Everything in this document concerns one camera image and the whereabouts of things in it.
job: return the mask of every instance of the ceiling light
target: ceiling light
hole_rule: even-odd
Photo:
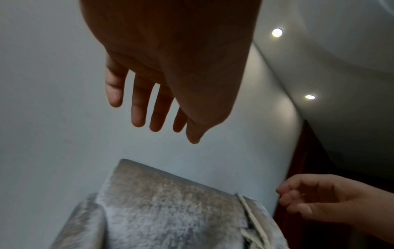
[[[283,31],[282,31],[281,29],[274,29],[274,30],[272,31],[272,35],[273,35],[274,37],[280,37],[280,36],[282,36],[282,34],[283,34]]]
[[[313,95],[306,95],[305,98],[307,98],[307,99],[316,99],[316,96],[313,96]]]

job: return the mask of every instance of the white wall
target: white wall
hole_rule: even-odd
[[[176,105],[159,133],[131,126],[132,74],[124,106],[109,107],[103,49],[76,1],[3,0],[0,9],[0,248],[47,248],[120,158],[273,212],[301,118],[255,47],[230,118],[193,146],[171,130]]]

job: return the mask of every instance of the white ceiling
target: white ceiling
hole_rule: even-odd
[[[394,0],[264,0],[254,42],[337,166],[394,178]]]

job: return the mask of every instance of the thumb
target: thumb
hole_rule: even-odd
[[[321,222],[343,223],[349,215],[345,203],[302,203],[297,208],[302,217]]]
[[[188,124],[186,126],[186,136],[188,140],[192,144],[198,144],[200,139],[204,134],[209,130],[207,126],[200,125],[193,121],[192,119],[188,118]]]

